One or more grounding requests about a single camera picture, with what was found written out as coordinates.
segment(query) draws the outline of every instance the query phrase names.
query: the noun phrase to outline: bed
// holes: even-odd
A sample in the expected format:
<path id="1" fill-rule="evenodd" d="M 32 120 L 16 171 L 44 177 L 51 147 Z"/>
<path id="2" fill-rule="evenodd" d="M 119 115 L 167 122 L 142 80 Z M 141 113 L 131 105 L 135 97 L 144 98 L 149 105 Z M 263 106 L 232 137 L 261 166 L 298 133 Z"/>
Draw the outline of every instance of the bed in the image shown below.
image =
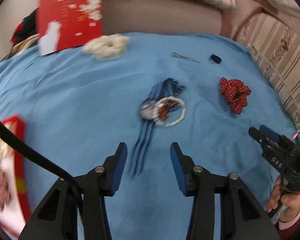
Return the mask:
<path id="1" fill-rule="evenodd" d="M 12 1 L 1 5 L 1 23 Z M 169 149 L 175 141 L 195 163 L 214 174 L 237 173 L 263 206 L 268 200 L 278 173 L 263 160 L 248 128 L 266 125 L 290 137 L 296 127 L 249 50 L 228 39 L 266 8 L 253 0 L 236 3 L 235 11 L 225 12 L 192 0 L 104 0 L 104 34 L 130 37 L 122 58 L 98 61 L 81 47 L 40 57 L 34 46 L 0 63 L 0 119 L 20 114 L 26 122 L 25 142 L 73 176 L 101 165 L 119 142 L 127 144 L 119 191 L 106 199 L 113 239 L 186 238 L 192 199 L 181 194 L 173 172 Z M 28 5 L 27 14 L 35 9 Z M 10 32 L 24 16 L 0 26 L 0 60 L 9 52 Z M 200 63 L 173 58 L 172 53 Z M 221 64 L 213 62 L 211 54 L 219 56 Z M 186 117 L 176 126 L 155 130 L 144 171 L 131 177 L 128 166 L 141 124 L 139 106 L 151 88 L 168 77 L 186 86 L 181 95 Z M 252 90 L 240 115 L 231 112 L 220 94 L 222 77 L 239 79 Z M 58 178 L 28 160 L 24 171 L 34 210 Z M 218 196 L 215 205 L 218 239 Z M 78 234 L 83 239 L 80 223 Z"/>

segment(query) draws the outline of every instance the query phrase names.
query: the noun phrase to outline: finger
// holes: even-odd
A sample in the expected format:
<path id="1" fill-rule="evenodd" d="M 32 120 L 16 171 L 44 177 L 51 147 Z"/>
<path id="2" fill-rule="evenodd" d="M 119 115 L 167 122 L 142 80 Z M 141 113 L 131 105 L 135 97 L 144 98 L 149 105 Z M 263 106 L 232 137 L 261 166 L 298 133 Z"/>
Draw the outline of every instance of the finger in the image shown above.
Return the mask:
<path id="1" fill-rule="evenodd" d="M 280 198 L 281 198 L 280 185 L 275 185 L 273 187 L 269 200 L 272 199 L 274 201 L 279 201 Z"/>
<path id="2" fill-rule="evenodd" d="M 266 208 L 268 213 L 272 210 L 271 204 L 269 202 L 267 202 Z"/>
<path id="3" fill-rule="evenodd" d="M 300 192 L 298 194 L 285 194 L 281 197 L 281 202 L 292 210 L 300 210 Z"/>
<path id="4" fill-rule="evenodd" d="M 272 209 L 276 209 L 278 207 L 278 202 L 273 200 L 273 199 L 270 199 L 269 200 L 269 206 L 272 208 Z"/>
<path id="5" fill-rule="evenodd" d="M 279 175 L 279 177 L 278 177 L 277 180 L 275 181 L 274 185 L 275 185 L 275 186 L 276 186 L 276 185 L 280 185 L 281 180 L 282 180 L 282 177 L 281 177 L 281 175 Z"/>

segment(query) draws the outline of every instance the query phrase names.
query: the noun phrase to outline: tweezers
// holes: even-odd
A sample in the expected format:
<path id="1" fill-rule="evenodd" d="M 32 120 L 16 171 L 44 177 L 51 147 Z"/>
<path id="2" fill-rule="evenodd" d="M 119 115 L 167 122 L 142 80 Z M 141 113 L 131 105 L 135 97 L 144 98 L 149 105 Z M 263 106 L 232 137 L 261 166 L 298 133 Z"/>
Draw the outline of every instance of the tweezers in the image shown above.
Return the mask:
<path id="1" fill-rule="evenodd" d="M 195 62 L 195 63 L 200 63 L 200 62 L 197 61 L 197 60 L 194 60 L 194 59 L 191 59 L 191 58 L 189 58 L 189 57 L 185 57 L 185 56 L 182 56 L 182 55 L 179 55 L 179 54 L 176 54 L 176 53 L 172 53 L 171 56 L 177 57 L 177 58 L 187 59 L 187 60 L 193 61 L 193 62 Z"/>

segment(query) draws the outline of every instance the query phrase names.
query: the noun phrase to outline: blue bedsheet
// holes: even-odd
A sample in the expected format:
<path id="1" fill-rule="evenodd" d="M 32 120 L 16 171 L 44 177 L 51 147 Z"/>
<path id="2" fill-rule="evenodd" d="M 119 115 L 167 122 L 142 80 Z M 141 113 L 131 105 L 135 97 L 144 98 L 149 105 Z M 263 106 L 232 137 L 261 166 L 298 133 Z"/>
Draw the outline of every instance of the blue bedsheet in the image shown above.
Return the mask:
<path id="1" fill-rule="evenodd" d="M 119 191 L 106 199 L 113 239 L 185 239 L 192 198 L 178 189 L 172 142 L 211 173 L 239 174 L 265 205 L 278 173 L 262 159 L 248 128 L 265 124 L 289 137 L 295 127 L 248 50 L 212 35 L 127 35 L 128 51 L 119 60 L 98 61 L 81 48 L 40 57 L 35 46 L 1 62 L 0 119 L 20 114 L 26 121 L 25 142 L 77 176 L 101 165 L 120 142 L 128 146 L 129 161 L 141 124 L 140 103 L 156 83 L 176 78 L 186 86 L 181 95 L 186 117 L 171 128 L 155 129 L 139 177 L 131 178 L 126 165 Z M 173 58 L 173 52 L 201 63 Z M 211 54 L 222 63 L 211 61 Z M 251 88 L 241 115 L 231 112 L 220 95 L 222 77 Z M 34 210 L 57 177 L 27 160 L 25 174 Z M 216 212 L 215 239 L 219 216 Z"/>

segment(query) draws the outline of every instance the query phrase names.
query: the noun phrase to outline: white scrunchie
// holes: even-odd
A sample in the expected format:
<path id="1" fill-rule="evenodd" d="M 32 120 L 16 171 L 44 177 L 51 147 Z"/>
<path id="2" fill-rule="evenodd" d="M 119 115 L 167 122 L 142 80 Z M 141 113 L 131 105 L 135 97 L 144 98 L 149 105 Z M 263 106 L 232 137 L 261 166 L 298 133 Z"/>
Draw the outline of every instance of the white scrunchie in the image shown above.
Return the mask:
<path id="1" fill-rule="evenodd" d="M 91 53 L 98 59 L 116 58 L 125 52 L 129 40 L 129 37 L 121 36 L 120 34 L 101 36 L 89 41 L 83 46 L 82 51 Z"/>

